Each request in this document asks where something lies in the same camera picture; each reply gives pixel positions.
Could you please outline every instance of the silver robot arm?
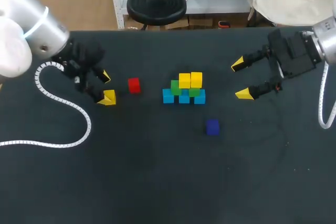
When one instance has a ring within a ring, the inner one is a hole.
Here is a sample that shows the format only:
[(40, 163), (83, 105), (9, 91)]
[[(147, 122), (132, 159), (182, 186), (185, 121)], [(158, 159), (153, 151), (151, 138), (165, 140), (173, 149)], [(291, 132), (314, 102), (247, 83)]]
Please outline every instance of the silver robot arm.
[(315, 25), (311, 35), (321, 59), (329, 65), (336, 64), (336, 0), (333, 3), (334, 15)]
[(0, 16), (18, 23), (33, 55), (48, 59), (59, 53), (69, 31), (38, 0), (2, 0)]
[(33, 55), (61, 64), (75, 88), (95, 103), (111, 103), (106, 91), (89, 82), (90, 72), (103, 83), (111, 80), (98, 66), (104, 55), (100, 45), (93, 40), (84, 45), (71, 38), (67, 28), (38, 0), (0, 0), (0, 29), (0, 83), (25, 72)]

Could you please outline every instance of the block tower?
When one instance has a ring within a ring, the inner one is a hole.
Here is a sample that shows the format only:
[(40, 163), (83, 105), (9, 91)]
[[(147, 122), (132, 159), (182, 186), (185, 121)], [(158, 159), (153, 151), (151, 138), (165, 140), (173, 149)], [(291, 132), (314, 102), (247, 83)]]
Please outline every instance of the block tower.
[(172, 80), (170, 89), (163, 89), (163, 103), (174, 103), (178, 96), (180, 104), (205, 104), (205, 90), (202, 89), (203, 74), (201, 72), (180, 73), (179, 80)]

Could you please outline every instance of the green cube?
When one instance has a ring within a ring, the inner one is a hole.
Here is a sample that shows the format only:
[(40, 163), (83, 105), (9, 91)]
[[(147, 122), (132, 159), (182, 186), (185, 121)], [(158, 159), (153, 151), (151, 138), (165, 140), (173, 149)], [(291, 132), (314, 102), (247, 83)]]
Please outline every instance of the green cube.
[(197, 97), (201, 93), (200, 89), (189, 89), (189, 97)]
[(179, 88), (178, 81), (173, 80), (171, 82), (170, 90), (173, 95), (181, 95), (182, 89)]

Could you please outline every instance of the yellow cube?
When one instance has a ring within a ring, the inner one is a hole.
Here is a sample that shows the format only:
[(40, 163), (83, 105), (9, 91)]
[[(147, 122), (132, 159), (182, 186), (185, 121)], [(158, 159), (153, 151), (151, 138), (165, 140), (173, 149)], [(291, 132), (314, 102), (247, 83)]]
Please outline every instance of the yellow cube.
[(201, 89), (202, 88), (202, 73), (192, 72), (191, 73), (191, 88)]
[(99, 104), (103, 104), (106, 106), (110, 106), (110, 105), (115, 105), (116, 104), (116, 95), (115, 95), (115, 91), (114, 90), (104, 90), (104, 98), (97, 102)]
[(178, 87), (180, 89), (189, 89), (190, 88), (190, 74), (189, 73), (180, 73)]

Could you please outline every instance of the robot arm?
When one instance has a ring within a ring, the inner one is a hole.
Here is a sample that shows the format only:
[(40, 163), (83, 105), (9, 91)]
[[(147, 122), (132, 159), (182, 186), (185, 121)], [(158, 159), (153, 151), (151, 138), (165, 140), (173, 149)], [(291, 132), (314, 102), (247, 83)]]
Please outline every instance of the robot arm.
[(325, 82), (330, 65), (336, 65), (336, 0), (333, 4), (334, 16), (327, 18), (312, 27), (313, 32), (295, 33), (294, 36), (284, 38), (280, 30), (268, 35), (268, 45), (253, 54), (243, 55), (232, 65), (234, 71), (250, 67), (254, 62), (267, 58), (271, 69), (269, 81), (250, 86), (236, 93), (239, 99), (255, 100), (261, 95), (274, 90), (282, 90), (282, 82), (306, 73), (316, 68), (316, 64), (324, 63), (321, 82), (318, 119), (323, 129), (331, 127), (336, 116), (336, 102), (327, 123), (323, 121), (323, 96)]
[(24, 73), (31, 56), (52, 60), (64, 67), (78, 91), (90, 95), (95, 103), (110, 105), (106, 92), (90, 85), (92, 72), (103, 83), (110, 81), (98, 66), (104, 51), (100, 45), (83, 45), (38, 0), (0, 0), (0, 83)]

